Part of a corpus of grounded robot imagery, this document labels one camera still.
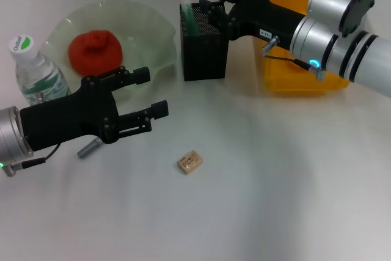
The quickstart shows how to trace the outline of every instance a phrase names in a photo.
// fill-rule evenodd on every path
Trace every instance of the black mesh pen holder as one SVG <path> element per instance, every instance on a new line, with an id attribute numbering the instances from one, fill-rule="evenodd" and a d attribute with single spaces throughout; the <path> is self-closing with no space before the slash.
<path id="1" fill-rule="evenodd" d="M 225 12 L 223 2 L 214 2 L 214 6 Z M 198 35 L 190 35 L 180 6 L 183 78 L 185 81 L 222 79 L 225 77 L 229 40 L 209 24 L 199 3 L 192 4 L 192 11 Z"/>

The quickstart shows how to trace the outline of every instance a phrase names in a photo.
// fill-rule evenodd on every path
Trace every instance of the yellow plastic container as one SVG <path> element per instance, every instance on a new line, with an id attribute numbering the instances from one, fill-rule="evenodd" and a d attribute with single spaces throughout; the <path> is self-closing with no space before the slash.
<path id="1" fill-rule="evenodd" d="M 307 14 L 308 0 L 271 0 L 271 2 Z M 348 86 L 348 81 L 332 73 L 327 73 L 324 81 L 317 81 L 314 74 L 303 70 L 292 62 L 261 58 L 260 48 L 265 43 L 265 41 L 257 40 L 255 52 L 258 68 L 263 76 L 263 84 L 271 92 L 284 96 L 314 96 L 338 91 Z M 273 48 L 269 55 L 293 58 L 289 51 L 278 47 Z"/>

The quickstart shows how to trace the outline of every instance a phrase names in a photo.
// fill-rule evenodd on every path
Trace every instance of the white table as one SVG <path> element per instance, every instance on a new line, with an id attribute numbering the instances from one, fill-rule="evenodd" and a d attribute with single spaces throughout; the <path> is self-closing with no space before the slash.
<path id="1" fill-rule="evenodd" d="M 9 39 L 41 43 L 95 1 L 0 0 L 0 108 L 27 106 Z M 136 1 L 179 31 L 181 0 Z M 391 37 L 390 16 L 377 0 L 368 25 Z M 389 261 L 391 100 L 358 85 L 272 98 L 257 85 L 250 37 L 231 43 L 225 80 L 184 83 L 178 58 L 176 81 L 135 101 L 169 102 L 151 133 L 84 161 L 92 137 L 75 139 L 46 166 L 1 173 L 1 260 Z M 175 162 L 192 149 L 204 164 L 185 176 Z"/>

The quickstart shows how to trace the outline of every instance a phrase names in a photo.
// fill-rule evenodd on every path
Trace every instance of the plastic bottle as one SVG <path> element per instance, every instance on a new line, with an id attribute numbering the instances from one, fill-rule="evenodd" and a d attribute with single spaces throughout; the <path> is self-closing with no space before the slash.
<path id="1" fill-rule="evenodd" d="M 45 101 L 70 94 L 67 81 L 58 66 L 34 46 L 28 35 L 19 35 L 9 43 L 16 62 L 16 81 L 30 105 L 37 104 L 35 94 L 41 92 Z"/>

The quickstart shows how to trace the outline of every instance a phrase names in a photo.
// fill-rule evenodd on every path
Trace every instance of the eraser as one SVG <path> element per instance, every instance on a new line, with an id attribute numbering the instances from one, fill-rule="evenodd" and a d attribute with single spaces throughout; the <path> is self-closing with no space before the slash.
<path id="1" fill-rule="evenodd" d="M 188 153 L 185 157 L 178 161 L 178 166 L 185 174 L 189 174 L 202 163 L 202 157 L 196 151 Z"/>

